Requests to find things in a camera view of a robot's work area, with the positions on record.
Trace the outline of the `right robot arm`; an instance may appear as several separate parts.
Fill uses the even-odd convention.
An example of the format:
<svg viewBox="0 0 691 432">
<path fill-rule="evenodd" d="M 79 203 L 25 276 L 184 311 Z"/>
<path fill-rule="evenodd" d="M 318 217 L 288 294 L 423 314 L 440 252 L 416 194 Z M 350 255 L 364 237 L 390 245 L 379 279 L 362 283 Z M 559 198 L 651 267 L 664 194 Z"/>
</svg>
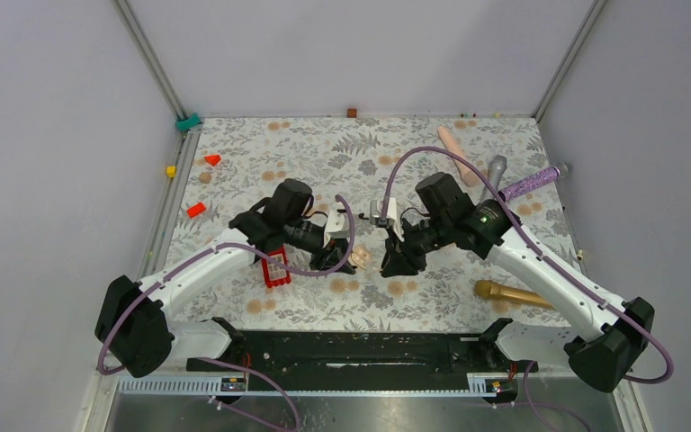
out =
<svg viewBox="0 0 691 432">
<path fill-rule="evenodd" d="M 563 328 L 499 319 L 480 346 L 481 362 L 501 371 L 516 361 L 569 367 L 584 383 L 612 392 L 630 372 L 649 340 L 655 317 L 642 297 L 626 300 L 594 283 L 523 226 L 493 199 L 473 203 L 454 178 L 438 172 L 417 184 L 429 213 L 417 224 L 401 222 L 385 241 L 381 276 L 414 276 L 426 257 L 455 245 L 503 268 L 549 302 L 567 321 Z"/>
</svg>

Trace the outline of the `gold microphone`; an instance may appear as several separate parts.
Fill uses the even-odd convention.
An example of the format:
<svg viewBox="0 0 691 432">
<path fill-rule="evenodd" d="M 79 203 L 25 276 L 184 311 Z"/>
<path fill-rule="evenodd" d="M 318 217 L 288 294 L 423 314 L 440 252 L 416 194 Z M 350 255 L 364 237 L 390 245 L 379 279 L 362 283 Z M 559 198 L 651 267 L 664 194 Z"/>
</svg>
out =
<svg viewBox="0 0 691 432">
<path fill-rule="evenodd" d="M 552 310 L 552 305 L 535 292 L 510 287 L 491 280 L 480 280 L 474 284 L 473 291 L 483 299 L 512 302 Z"/>
</svg>

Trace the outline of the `teal block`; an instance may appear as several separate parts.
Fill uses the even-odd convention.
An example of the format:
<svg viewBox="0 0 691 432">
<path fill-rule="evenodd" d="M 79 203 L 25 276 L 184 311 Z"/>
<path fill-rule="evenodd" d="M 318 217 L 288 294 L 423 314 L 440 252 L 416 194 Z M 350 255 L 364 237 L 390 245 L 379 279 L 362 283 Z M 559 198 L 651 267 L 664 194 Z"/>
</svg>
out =
<svg viewBox="0 0 691 432">
<path fill-rule="evenodd" d="M 193 112 L 190 116 L 179 120 L 175 123 L 175 127 L 180 131 L 180 132 L 187 132 L 191 128 L 196 127 L 202 123 L 202 119 L 199 116 L 198 113 Z"/>
</svg>

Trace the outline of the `red wedge block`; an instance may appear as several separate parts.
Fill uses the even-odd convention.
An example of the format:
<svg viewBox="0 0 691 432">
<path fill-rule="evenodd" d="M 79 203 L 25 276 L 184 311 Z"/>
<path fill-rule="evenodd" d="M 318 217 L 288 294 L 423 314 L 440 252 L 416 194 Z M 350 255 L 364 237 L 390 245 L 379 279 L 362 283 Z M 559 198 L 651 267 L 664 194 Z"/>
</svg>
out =
<svg viewBox="0 0 691 432">
<path fill-rule="evenodd" d="M 208 165 L 215 167 L 221 161 L 221 156 L 219 154 L 206 155 L 203 159 Z"/>
</svg>

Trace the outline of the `red small block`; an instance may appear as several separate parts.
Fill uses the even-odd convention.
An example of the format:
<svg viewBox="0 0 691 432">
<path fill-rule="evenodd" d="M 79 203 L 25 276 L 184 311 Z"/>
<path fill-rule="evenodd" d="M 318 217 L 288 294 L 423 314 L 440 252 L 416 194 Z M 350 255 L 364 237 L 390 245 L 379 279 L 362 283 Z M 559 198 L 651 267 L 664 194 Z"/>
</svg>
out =
<svg viewBox="0 0 691 432">
<path fill-rule="evenodd" d="M 197 216 L 201 215 L 203 212 L 207 210 L 207 207 L 203 202 L 197 202 L 195 205 L 189 207 L 186 210 L 186 214 L 190 219 L 194 219 Z"/>
</svg>

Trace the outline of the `floral table mat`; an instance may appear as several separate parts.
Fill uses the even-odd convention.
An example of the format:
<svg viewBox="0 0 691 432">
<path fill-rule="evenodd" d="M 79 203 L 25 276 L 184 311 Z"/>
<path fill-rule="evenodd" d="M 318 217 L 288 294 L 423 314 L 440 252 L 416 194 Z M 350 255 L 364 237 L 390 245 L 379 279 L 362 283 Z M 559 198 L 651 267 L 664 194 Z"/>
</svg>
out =
<svg viewBox="0 0 691 432">
<path fill-rule="evenodd" d="M 313 220 L 343 195 L 354 213 L 355 247 L 372 261 L 354 275 L 320 278 L 294 275 L 268 290 L 260 265 L 241 269 L 189 302 L 181 321 L 222 317 L 238 329 L 478 332 L 499 318 L 529 325 L 563 326 L 558 313 L 508 301 L 487 301 L 473 286 L 491 280 L 511 287 L 521 282 L 472 252 L 445 247 L 428 256 L 424 272 L 385 279 L 379 269 L 385 234 L 365 218 L 371 200 L 396 175 L 391 194 L 399 210 L 417 221 L 423 206 L 416 184 L 437 173 L 455 174 L 454 162 L 439 153 L 437 128 L 445 126 L 465 157 L 486 170 L 496 155 L 507 158 L 509 185 L 550 165 L 538 126 L 531 119 L 436 118 L 237 118 L 209 119 L 187 167 L 166 261 L 174 265 L 217 237 L 228 222 L 281 181 L 294 178 L 314 193 Z M 203 157 L 219 154 L 217 166 Z M 207 210 L 190 219 L 186 210 L 202 202 Z"/>
</svg>

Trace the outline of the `red tray with tiles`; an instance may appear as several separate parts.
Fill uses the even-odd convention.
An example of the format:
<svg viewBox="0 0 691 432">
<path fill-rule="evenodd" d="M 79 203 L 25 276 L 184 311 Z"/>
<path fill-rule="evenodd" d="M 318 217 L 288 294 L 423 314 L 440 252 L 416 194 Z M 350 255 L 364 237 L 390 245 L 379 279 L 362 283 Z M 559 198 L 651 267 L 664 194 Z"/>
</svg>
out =
<svg viewBox="0 0 691 432">
<path fill-rule="evenodd" d="M 288 258 L 286 254 L 286 250 L 284 247 L 280 247 L 279 249 L 269 252 L 268 253 L 269 257 L 272 258 L 272 261 L 269 259 L 263 258 L 262 259 L 262 268 L 263 268 L 263 274 L 264 274 L 264 280 L 265 280 L 265 285 L 268 290 L 272 290 L 276 287 L 283 286 L 286 284 L 289 284 L 292 281 L 292 276 L 291 273 L 285 270 L 284 268 L 279 267 L 275 262 L 282 263 L 282 264 L 287 264 L 288 263 Z"/>
</svg>

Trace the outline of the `aluminium frame rail left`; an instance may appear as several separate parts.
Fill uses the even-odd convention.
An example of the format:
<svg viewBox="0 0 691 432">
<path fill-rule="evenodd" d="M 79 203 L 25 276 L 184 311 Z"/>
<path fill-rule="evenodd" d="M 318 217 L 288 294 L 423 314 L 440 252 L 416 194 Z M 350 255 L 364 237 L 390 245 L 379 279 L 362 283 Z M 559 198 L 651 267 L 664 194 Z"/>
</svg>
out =
<svg viewBox="0 0 691 432">
<path fill-rule="evenodd" d="M 127 0 L 112 0 L 113 6 L 121 17 L 122 23 L 130 34 L 130 37 L 136 46 L 141 58 L 144 61 L 150 75 L 153 77 L 155 84 L 164 97 L 166 105 L 179 122 L 185 121 L 188 117 L 184 104 L 181 102 L 177 92 L 167 76 L 167 73 L 160 62 L 156 51 L 150 43 L 144 28 L 139 22 L 138 16 L 133 10 L 130 1 Z"/>
</svg>

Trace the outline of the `aluminium frame rail right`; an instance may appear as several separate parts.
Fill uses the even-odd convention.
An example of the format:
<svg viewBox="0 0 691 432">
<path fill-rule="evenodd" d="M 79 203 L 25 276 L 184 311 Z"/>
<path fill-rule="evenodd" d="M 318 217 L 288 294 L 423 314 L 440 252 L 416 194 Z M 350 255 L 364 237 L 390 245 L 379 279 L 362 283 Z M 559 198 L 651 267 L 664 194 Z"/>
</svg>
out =
<svg viewBox="0 0 691 432">
<path fill-rule="evenodd" d="M 601 14 L 606 9 L 607 4 L 607 0 L 594 0 L 591 3 L 588 12 L 584 16 L 579 26 L 579 29 L 573 36 L 569 47 L 562 56 L 555 73 L 553 74 L 546 90 L 544 91 L 539 103 L 532 113 L 532 117 L 537 123 L 540 123 L 548 112 L 552 101 L 561 88 L 562 82 L 567 77 L 573 64 L 579 57 L 583 46 L 596 27 L 597 22 L 599 21 Z"/>
</svg>

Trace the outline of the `aluminium frame rail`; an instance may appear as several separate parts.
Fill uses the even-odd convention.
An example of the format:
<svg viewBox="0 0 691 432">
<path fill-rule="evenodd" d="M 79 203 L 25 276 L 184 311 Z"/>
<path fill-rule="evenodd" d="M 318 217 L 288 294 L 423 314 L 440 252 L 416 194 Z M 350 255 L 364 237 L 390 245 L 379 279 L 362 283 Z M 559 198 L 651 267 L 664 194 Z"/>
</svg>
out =
<svg viewBox="0 0 691 432">
<path fill-rule="evenodd" d="M 133 10 L 130 1 L 127 0 L 112 0 L 113 6 L 121 17 L 122 23 L 130 34 L 130 37 L 136 46 L 141 58 L 144 61 L 150 75 L 153 77 L 155 84 L 164 97 L 166 105 L 179 122 L 185 121 L 188 117 L 184 104 L 181 102 L 177 92 L 167 76 L 167 73 L 160 62 L 156 51 L 150 43 L 144 28 L 139 22 L 138 16 Z"/>
<path fill-rule="evenodd" d="M 579 26 L 579 29 L 573 36 L 569 47 L 562 56 L 555 73 L 553 74 L 546 90 L 544 91 L 539 103 L 532 113 L 532 117 L 537 123 L 540 123 L 548 112 L 552 101 L 561 88 L 562 82 L 567 77 L 573 64 L 579 57 L 583 46 L 596 27 L 597 22 L 599 21 L 601 14 L 606 9 L 607 4 L 607 0 L 594 0 L 591 3 L 588 12 L 584 16 Z"/>
</svg>

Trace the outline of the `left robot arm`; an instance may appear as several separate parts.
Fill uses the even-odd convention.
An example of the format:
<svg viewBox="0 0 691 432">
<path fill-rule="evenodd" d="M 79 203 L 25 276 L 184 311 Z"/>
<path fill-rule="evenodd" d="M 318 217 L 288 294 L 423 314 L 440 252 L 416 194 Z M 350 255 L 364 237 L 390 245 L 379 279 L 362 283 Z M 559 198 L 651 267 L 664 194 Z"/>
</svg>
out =
<svg viewBox="0 0 691 432">
<path fill-rule="evenodd" d="M 183 322 L 176 315 L 207 289 L 263 259 L 306 277 L 353 273 L 354 214 L 342 195 L 336 200 L 340 206 L 325 224 L 314 224 L 306 217 L 311 188 L 286 179 L 177 264 L 138 281 L 126 275 L 113 280 L 94 330 L 102 344 L 98 373 L 126 371 L 140 378 L 162 365 L 201 357 L 223 370 L 238 366 L 244 348 L 226 320 Z"/>
</svg>

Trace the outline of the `purple glitter microphone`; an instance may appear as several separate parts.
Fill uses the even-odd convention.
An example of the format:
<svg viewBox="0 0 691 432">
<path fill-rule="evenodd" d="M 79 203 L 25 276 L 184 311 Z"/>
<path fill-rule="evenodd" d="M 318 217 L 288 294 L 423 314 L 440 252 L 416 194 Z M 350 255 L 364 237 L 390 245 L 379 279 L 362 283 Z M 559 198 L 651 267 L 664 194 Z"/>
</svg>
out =
<svg viewBox="0 0 691 432">
<path fill-rule="evenodd" d="M 570 172 L 567 164 L 560 163 L 549 166 L 535 174 L 529 175 L 498 191 L 499 197 L 509 202 L 513 199 L 529 194 L 541 187 L 555 183 L 559 178 L 565 177 Z"/>
</svg>

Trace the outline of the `pink microphone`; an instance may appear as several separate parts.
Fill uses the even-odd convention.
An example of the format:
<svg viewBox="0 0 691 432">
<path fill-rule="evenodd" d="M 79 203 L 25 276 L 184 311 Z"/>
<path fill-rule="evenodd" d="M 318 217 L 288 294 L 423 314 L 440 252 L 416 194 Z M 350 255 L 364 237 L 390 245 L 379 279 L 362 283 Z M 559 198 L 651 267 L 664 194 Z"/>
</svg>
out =
<svg viewBox="0 0 691 432">
<path fill-rule="evenodd" d="M 442 141 L 446 150 L 450 151 L 454 155 L 462 158 L 464 161 L 467 160 L 465 157 L 457 139 L 453 134 L 445 128 L 445 126 L 439 126 L 437 128 L 437 134 L 439 139 Z M 474 187 L 480 184 L 479 177 L 474 174 L 467 166 L 465 166 L 461 161 L 455 159 L 454 163 L 458 169 L 458 173 L 462 181 L 469 187 Z"/>
</svg>

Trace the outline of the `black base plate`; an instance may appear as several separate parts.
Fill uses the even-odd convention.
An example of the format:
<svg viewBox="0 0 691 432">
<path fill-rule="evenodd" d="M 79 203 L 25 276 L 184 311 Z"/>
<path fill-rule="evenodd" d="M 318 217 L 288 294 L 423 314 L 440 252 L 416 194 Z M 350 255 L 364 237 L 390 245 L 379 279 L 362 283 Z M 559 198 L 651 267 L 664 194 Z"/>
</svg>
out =
<svg viewBox="0 0 691 432">
<path fill-rule="evenodd" d="M 367 333 L 344 331 L 243 330 L 234 332 L 219 358 L 264 374 L 333 372 L 343 369 L 431 375 L 525 371 L 527 360 L 512 360 L 478 333 Z"/>
</svg>

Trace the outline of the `beige earbuds charging case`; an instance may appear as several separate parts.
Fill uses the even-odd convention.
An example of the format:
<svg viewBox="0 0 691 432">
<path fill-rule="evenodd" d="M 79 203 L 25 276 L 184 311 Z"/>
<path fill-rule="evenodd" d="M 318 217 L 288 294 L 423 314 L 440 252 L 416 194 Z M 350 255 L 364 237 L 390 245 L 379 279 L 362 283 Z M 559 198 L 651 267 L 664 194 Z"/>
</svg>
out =
<svg viewBox="0 0 691 432">
<path fill-rule="evenodd" d="M 352 266 L 367 269 L 372 261 L 372 253 L 365 247 L 355 247 L 348 261 Z"/>
</svg>

